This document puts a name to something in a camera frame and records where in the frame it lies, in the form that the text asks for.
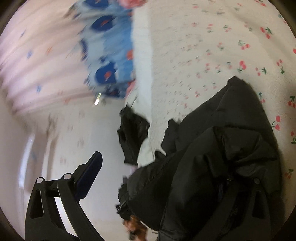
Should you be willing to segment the black puffer jacket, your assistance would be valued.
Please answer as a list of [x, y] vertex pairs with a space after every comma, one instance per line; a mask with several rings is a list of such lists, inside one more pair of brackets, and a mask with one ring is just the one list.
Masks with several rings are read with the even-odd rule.
[[117, 212], [158, 240], [270, 240], [283, 222], [280, 154], [252, 87], [230, 78], [180, 123], [169, 121], [165, 155], [136, 170]]

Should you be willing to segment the whale print curtain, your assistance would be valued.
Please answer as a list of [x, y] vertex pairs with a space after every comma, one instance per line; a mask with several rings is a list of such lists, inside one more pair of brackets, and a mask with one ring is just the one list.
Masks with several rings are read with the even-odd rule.
[[132, 10], [118, 1], [26, 1], [1, 33], [1, 89], [15, 113], [134, 81]]

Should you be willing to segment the cherry print bed sheet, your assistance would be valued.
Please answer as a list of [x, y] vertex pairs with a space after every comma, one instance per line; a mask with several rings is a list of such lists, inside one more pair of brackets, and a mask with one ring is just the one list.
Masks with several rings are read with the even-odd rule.
[[295, 207], [295, 37], [269, 1], [149, 1], [152, 124], [158, 149], [182, 120], [233, 76], [249, 83], [283, 156], [283, 202]]

